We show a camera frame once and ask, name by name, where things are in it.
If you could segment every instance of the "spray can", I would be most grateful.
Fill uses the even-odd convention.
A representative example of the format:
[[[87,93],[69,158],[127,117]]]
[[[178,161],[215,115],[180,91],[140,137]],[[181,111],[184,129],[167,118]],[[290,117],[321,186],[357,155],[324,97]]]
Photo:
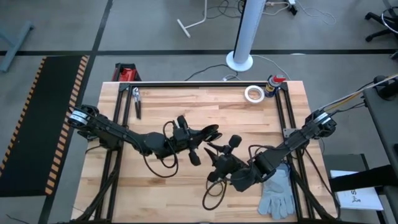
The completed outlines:
[[[264,94],[266,97],[273,97],[276,94],[276,91],[279,90],[280,85],[284,82],[286,78],[283,75],[271,75],[268,78],[268,83],[264,90]]]

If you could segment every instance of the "black floor mat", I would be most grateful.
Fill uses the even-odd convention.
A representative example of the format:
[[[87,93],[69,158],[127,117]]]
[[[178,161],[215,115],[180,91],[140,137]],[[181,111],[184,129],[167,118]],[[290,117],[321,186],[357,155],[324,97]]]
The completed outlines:
[[[81,101],[87,61],[43,58],[0,165],[0,197],[55,192],[72,135],[68,105]]]

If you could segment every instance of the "black chair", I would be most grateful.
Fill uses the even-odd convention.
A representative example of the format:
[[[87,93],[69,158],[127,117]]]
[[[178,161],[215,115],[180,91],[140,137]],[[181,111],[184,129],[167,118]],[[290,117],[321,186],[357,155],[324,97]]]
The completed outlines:
[[[373,12],[367,13],[366,16],[365,16],[365,19],[366,20],[374,19],[375,21],[378,21],[378,23],[380,23],[380,24],[382,24],[384,26],[383,21],[381,20],[381,16],[378,16],[378,15],[376,15]],[[390,26],[394,30],[398,30],[398,19],[391,18],[391,17],[388,17],[388,16],[384,16],[384,20],[385,20],[385,22],[386,22],[386,24],[388,26]],[[365,38],[365,40],[367,42],[370,42],[370,41],[373,40],[373,38],[379,37],[379,36],[382,36],[382,35],[386,35],[386,34],[394,34],[395,37],[398,39],[398,34],[396,34],[393,31],[391,31],[391,30],[386,28],[385,30],[382,30],[382,31],[379,31],[379,32],[375,32],[374,34],[371,34],[371,35],[367,36]]]

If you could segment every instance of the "gray floor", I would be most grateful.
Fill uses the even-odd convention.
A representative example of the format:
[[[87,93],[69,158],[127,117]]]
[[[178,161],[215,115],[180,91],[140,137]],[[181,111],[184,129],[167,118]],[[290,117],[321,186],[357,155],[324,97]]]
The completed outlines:
[[[221,0],[209,1],[210,6]],[[365,21],[368,11],[379,14],[380,0],[301,0],[306,7],[317,7],[336,16],[329,26],[303,12],[293,17],[282,11],[264,16],[255,39],[254,49],[394,49],[389,37],[367,43],[364,37],[382,27]],[[28,36],[23,50],[89,50],[93,46],[106,0],[11,1],[0,0],[0,23],[17,32],[26,19],[36,29]],[[190,29],[186,38],[176,19],[184,24],[201,18],[202,1],[194,0],[115,0],[106,25],[100,50],[180,50],[232,49],[239,19],[219,17]],[[293,80],[303,80],[311,109],[335,100],[369,82],[376,75],[392,75],[396,62],[388,55],[263,55],[280,65]],[[8,73],[0,74],[0,154],[15,127],[27,92],[41,57],[16,57]],[[224,63],[223,55],[107,57],[95,60],[83,102],[98,102],[101,84],[109,81],[115,63],[135,63],[145,81],[184,80],[195,71]],[[280,73],[267,60],[254,58],[250,71],[240,73],[243,80],[265,80]],[[214,68],[192,80],[221,80],[231,74],[227,68]],[[381,142],[366,109],[335,116],[337,132],[325,139],[325,154],[365,153],[371,167],[388,163]],[[72,212],[79,176],[84,160],[84,139],[74,135],[57,192],[50,223],[67,221]],[[0,198],[0,223],[17,223],[5,214],[36,223],[44,198]],[[357,222],[375,223],[374,213],[345,211],[345,217]],[[389,223],[395,223],[389,215]]]

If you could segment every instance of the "pliers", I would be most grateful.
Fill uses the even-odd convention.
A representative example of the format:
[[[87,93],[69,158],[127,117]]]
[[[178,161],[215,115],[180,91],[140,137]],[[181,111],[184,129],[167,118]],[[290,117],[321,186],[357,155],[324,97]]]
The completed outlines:
[[[137,118],[141,119],[141,96],[137,87],[132,89],[132,95],[134,96],[134,105],[136,106]]]

